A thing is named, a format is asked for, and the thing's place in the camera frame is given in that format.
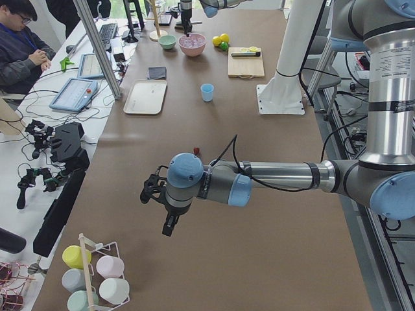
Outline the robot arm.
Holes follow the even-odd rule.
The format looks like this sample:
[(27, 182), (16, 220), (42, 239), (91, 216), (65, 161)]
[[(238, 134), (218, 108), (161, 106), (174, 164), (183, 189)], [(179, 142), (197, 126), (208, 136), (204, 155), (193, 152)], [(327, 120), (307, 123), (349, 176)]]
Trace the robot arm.
[[(233, 8), (242, 2), (245, 2), (245, 0), (199, 0), (203, 11), (208, 18), (216, 16), (219, 10)], [(180, 0), (176, 6), (170, 7), (169, 12), (173, 18), (177, 19), (180, 17), (180, 24), (184, 34), (189, 37), (193, 28), (191, 23), (193, 1)]]
[(356, 160), (261, 163), (190, 153), (171, 159), (167, 175), (153, 173), (140, 199), (165, 206), (163, 234), (171, 235), (194, 198), (244, 206), (253, 187), (345, 195), (393, 220), (414, 216), (414, 2), (335, 1), (332, 35), (370, 50), (366, 149)]

